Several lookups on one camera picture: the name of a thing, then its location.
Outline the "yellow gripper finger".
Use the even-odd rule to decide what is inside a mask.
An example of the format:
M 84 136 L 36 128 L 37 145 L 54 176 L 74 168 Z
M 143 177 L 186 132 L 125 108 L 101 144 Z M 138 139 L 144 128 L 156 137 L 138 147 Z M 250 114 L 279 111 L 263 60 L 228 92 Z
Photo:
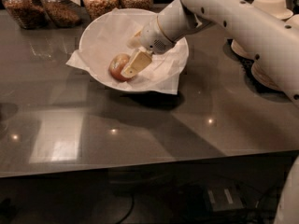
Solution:
M 152 63 L 152 52 L 145 48 L 135 49 L 128 64 L 121 70 L 121 75 L 126 78 L 135 77 Z
M 140 36 L 141 32 L 138 31 L 131 38 L 128 39 L 128 41 L 126 42 L 126 46 L 129 49 L 139 49 L 141 47 Z

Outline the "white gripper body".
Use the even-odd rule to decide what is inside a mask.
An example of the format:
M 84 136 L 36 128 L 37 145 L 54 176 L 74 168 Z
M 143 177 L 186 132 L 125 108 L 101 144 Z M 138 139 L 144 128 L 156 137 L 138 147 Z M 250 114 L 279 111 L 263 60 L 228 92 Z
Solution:
M 175 43 L 164 34 L 158 17 L 155 17 L 142 28 L 139 42 L 142 47 L 154 54 L 165 54 L 175 46 Z

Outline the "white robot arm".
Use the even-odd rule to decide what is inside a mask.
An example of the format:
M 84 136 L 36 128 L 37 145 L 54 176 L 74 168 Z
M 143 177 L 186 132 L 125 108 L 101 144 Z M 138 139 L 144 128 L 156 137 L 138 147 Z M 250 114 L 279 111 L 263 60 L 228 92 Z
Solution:
M 134 77 L 185 35 L 217 23 L 250 54 L 262 70 L 299 105 L 299 31 L 244 0 L 174 0 L 127 46 L 134 52 L 121 71 Z

